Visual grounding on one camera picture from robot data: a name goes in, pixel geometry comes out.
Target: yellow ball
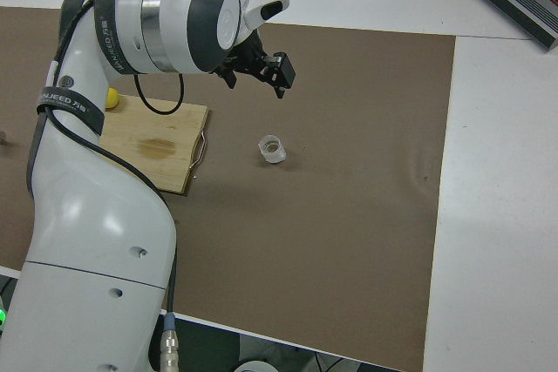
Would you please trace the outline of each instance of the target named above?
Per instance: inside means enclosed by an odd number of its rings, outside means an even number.
[[[111,109],[119,104],[119,91],[113,87],[108,88],[108,93],[106,94],[106,109]]]

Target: small white container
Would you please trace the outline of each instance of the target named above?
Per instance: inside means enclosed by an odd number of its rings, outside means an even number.
[[[260,153],[268,163],[281,163],[287,158],[287,152],[282,146],[281,140],[275,135],[266,135],[258,143]]]

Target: white tabletop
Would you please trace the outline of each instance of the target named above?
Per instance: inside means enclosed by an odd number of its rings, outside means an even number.
[[[424,371],[555,370],[558,53],[484,0],[291,0],[275,22],[458,36]]]

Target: silver band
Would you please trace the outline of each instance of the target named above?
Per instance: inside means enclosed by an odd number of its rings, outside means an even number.
[[[141,4],[141,31],[147,53],[157,68],[164,72],[176,71],[168,59],[160,36],[160,0],[143,0]]]

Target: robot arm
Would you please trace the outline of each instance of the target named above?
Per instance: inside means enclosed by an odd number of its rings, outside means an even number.
[[[123,74],[215,72],[232,87],[239,71],[282,96],[295,73],[284,53],[263,52],[256,31],[288,5],[65,1],[30,156],[33,237],[0,370],[151,370],[147,348],[173,265],[174,221],[147,179],[99,155],[108,86]],[[172,324],[166,331],[162,370],[177,370]]]

